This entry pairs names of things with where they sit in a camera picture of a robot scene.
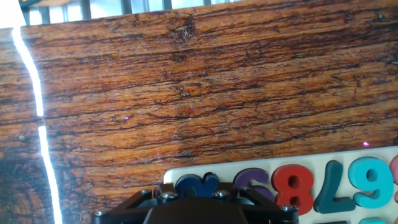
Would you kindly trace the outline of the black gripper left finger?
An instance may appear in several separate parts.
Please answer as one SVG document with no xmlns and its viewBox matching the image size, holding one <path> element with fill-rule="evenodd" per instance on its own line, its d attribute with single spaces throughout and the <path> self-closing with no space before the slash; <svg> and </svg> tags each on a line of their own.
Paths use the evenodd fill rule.
<svg viewBox="0 0 398 224">
<path fill-rule="evenodd" d="M 92 224 L 144 223 L 149 212 L 158 205 L 178 199 L 173 184 L 160 184 L 155 189 L 134 193 L 111 210 L 97 210 L 91 215 Z"/>
</svg>

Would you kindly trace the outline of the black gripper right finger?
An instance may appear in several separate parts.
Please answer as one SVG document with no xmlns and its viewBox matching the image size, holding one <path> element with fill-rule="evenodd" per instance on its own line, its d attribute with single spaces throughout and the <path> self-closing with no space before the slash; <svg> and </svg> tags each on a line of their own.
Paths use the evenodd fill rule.
<svg viewBox="0 0 398 224">
<path fill-rule="evenodd" d="M 235 223 L 292 223 L 299 222 L 299 211 L 293 205 L 277 205 L 252 187 L 237 188 L 221 182 L 213 193 L 220 204 L 217 215 L 226 215 Z"/>
</svg>

